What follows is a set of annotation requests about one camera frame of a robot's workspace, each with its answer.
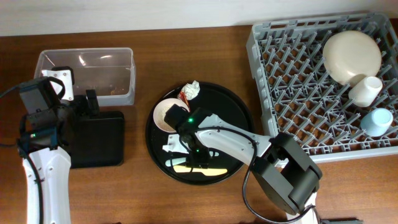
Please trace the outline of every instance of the clear plastic bin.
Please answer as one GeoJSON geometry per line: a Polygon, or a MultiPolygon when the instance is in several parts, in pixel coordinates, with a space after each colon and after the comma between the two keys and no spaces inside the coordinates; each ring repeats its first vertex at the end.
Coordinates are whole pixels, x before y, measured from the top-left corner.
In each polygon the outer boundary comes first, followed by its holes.
{"type": "Polygon", "coordinates": [[[95,89],[100,106],[134,103],[136,67],[130,48],[44,50],[37,62],[34,78],[42,70],[69,66],[75,75],[74,95],[95,89]]]}

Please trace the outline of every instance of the blue cup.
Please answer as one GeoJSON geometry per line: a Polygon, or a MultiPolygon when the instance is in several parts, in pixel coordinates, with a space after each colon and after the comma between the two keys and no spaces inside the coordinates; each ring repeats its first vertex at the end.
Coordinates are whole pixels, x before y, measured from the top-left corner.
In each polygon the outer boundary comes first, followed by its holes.
{"type": "Polygon", "coordinates": [[[368,113],[361,121],[361,129],[372,137],[382,136],[390,128],[392,113],[384,108],[378,108],[368,113]]]}

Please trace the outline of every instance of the round black tray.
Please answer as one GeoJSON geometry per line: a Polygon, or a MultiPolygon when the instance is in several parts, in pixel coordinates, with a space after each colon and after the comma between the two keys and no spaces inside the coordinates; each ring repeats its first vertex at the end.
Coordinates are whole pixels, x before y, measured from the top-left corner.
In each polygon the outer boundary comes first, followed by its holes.
{"type": "MultiPolygon", "coordinates": [[[[171,158],[188,157],[188,154],[165,152],[163,145],[167,144],[169,133],[160,130],[153,120],[153,112],[156,105],[164,99],[176,98],[183,86],[180,86],[163,96],[153,107],[149,114],[146,126],[146,143],[149,154],[156,165],[168,176],[187,184],[206,185],[221,182],[231,177],[243,165],[243,163],[221,151],[216,151],[220,155],[213,157],[209,161],[209,168],[227,169],[223,175],[208,177],[201,172],[176,173],[171,167],[165,165],[166,160],[171,158]]],[[[243,101],[228,89],[212,84],[200,83],[200,92],[197,97],[189,101],[191,112],[201,107],[217,114],[222,120],[235,125],[246,131],[253,132],[254,125],[251,114],[243,101]]]]}

